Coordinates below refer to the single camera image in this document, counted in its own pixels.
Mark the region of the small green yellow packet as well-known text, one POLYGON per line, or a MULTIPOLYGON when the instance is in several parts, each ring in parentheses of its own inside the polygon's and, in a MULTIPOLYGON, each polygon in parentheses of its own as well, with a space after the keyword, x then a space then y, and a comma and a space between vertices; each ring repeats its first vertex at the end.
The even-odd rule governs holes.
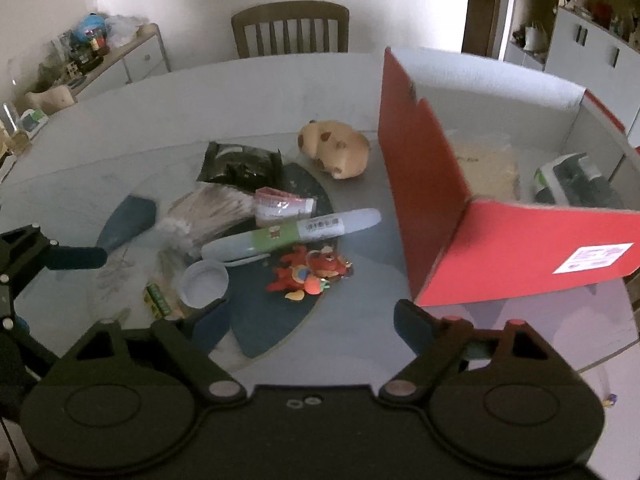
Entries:
POLYGON ((143 300, 157 320, 160 318, 168 318, 168 316, 172 315, 171 307, 169 307, 157 284, 150 283, 145 286, 143 300))

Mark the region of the white round cap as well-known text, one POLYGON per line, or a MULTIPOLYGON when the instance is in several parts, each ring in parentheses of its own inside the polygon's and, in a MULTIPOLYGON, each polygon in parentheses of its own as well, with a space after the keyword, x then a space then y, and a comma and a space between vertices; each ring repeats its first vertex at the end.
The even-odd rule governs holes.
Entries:
POLYGON ((221 299, 229 287, 227 268, 215 260, 200 260, 183 272, 178 285, 181 301, 189 308, 202 310, 221 299))

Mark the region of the green white tube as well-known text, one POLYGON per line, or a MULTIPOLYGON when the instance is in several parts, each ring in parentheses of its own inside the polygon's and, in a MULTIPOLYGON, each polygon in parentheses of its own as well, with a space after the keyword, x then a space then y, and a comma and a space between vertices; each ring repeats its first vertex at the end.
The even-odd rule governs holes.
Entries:
POLYGON ((285 221, 274 226, 217 238, 202 247, 201 257, 219 262, 243 260, 271 254, 294 244, 329 240, 370 229, 381 220, 382 214, 378 209, 362 208, 285 221))

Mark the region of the dark foil packet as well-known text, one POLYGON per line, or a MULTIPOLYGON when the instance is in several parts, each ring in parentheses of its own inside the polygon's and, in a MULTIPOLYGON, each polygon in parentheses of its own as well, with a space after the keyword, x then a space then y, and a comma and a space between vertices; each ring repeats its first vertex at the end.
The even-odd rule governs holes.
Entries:
POLYGON ((278 188, 282 179, 279 152, 216 141, 207 145, 198 174, 198 182, 229 185, 249 193, 260 188, 278 188))

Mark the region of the small pink white tube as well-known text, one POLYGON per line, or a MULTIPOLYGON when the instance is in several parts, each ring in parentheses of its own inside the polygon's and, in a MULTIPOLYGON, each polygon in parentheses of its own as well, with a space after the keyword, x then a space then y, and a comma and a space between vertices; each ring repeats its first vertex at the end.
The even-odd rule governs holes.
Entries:
POLYGON ((288 220, 310 218, 316 210, 313 197, 300 197, 276 188, 258 188, 254 194, 254 217, 256 224, 273 226, 288 220))

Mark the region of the red orange keychain toy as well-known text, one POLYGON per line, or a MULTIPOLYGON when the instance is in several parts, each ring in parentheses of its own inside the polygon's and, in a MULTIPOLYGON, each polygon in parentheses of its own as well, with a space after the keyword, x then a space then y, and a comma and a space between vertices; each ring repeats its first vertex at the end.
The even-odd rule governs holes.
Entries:
POLYGON ((280 266, 273 269, 274 280, 266 286, 266 291, 283 292, 285 299, 295 302, 322 295, 333 283, 354 272, 352 262, 332 246, 309 249, 296 245, 279 263, 280 266))

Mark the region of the white green wipes pack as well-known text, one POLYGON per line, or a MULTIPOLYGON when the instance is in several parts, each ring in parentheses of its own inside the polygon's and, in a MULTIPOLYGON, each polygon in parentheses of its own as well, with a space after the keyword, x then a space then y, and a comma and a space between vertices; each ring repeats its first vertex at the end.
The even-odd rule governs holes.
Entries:
POLYGON ((539 167, 534 174, 533 192, 538 204, 624 208, 620 196, 586 153, 563 155, 539 167))

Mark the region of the tan spotted plush toy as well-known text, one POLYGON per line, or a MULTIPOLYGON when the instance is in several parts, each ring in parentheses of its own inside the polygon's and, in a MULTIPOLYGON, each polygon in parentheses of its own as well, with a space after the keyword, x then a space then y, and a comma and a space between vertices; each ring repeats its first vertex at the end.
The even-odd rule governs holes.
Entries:
POLYGON ((344 122, 310 122, 299 130, 297 145, 335 180, 359 177, 368 166, 370 141, 344 122))

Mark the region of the cotton swabs bag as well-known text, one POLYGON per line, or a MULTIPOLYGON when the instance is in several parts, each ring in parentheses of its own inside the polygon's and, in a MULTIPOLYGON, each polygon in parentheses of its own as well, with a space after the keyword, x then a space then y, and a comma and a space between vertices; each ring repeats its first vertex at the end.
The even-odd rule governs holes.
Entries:
POLYGON ((253 195, 228 185, 199 183, 170 205, 155 229, 171 247, 198 256, 204 245, 253 217, 253 195))

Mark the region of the beige plush on sideboard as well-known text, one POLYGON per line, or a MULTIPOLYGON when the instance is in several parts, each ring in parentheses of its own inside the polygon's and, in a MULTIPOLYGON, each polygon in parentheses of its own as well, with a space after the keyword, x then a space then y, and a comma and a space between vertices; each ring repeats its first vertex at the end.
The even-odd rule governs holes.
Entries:
POLYGON ((60 110, 65 110, 76 103, 70 88, 66 84, 60 84, 43 92, 27 92, 25 100, 30 108, 41 110, 48 116, 60 110))

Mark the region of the white sideboard cabinet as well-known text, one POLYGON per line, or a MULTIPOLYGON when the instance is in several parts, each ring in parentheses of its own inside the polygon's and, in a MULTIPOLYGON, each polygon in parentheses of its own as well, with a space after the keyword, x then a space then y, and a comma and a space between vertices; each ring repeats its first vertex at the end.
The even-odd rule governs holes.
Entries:
POLYGON ((108 52, 104 61, 88 73, 85 81, 73 88, 72 96, 76 102, 85 101, 127 84, 170 72, 160 29, 155 23, 145 24, 138 28, 136 38, 129 44, 108 52))

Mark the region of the blue globe toy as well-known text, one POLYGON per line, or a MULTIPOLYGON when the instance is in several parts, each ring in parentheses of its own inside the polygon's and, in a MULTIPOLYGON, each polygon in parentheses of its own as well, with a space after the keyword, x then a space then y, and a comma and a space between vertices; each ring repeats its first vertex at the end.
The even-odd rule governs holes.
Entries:
POLYGON ((95 13, 88 14, 73 29, 73 35, 79 42, 88 42, 88 33, 92 30, 97 30, 102 36, 107 35, 107 27, 103 16, 95 13))

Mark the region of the far wooden chair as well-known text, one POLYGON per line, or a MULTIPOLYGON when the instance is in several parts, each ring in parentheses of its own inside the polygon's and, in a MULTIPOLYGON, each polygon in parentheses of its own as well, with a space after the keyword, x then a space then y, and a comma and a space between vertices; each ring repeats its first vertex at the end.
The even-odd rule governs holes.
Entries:
POLYGON ((295 0, 258 4, 234 14, 233 37, 239 58, 303 53, 347 53, 346 6, 295 0))

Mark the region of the dark wooden door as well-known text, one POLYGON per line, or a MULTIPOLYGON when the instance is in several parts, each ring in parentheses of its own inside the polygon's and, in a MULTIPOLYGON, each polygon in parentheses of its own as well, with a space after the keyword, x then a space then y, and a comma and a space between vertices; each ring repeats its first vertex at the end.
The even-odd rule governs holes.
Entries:
POLYGON ((496 38, 500 0, 468 0, 462 52, 491 57, 496 38))

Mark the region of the white wall cabinet unit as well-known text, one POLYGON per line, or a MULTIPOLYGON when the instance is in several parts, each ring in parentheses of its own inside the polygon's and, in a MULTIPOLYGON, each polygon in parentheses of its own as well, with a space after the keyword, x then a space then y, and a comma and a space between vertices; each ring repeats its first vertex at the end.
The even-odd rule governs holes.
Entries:
POLYGON ((589 89, 639 145, 639 0, 509 0, 500 58, 589 89))

